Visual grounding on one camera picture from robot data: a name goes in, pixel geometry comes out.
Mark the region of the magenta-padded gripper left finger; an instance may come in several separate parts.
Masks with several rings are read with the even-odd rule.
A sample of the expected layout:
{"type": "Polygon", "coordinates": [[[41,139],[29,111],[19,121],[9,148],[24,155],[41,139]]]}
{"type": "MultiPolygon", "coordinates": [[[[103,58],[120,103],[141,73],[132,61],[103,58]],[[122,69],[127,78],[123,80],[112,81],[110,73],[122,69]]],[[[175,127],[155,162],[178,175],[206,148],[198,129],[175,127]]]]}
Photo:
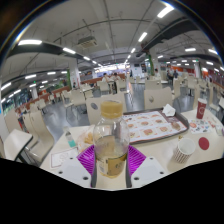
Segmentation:
{"type": "Polygon", "coordinates": [[[55,174],[84,188],[95,187],[97,168],[94,147],[90,146],[80,154],[71,152],[55,174]]]}

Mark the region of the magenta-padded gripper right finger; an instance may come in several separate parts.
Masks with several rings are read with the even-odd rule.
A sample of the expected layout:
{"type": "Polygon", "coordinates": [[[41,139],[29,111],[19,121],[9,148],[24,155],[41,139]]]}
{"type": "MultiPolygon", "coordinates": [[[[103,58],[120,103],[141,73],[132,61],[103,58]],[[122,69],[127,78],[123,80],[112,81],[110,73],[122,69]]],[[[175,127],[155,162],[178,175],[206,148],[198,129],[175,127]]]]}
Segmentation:
{"type": "Polygon", "coordinates": [[[128,188],[140,188],[167,175],[168,173],[155,157],[146,157],[135,147],[129,147],[126,162],[128,188]]]}

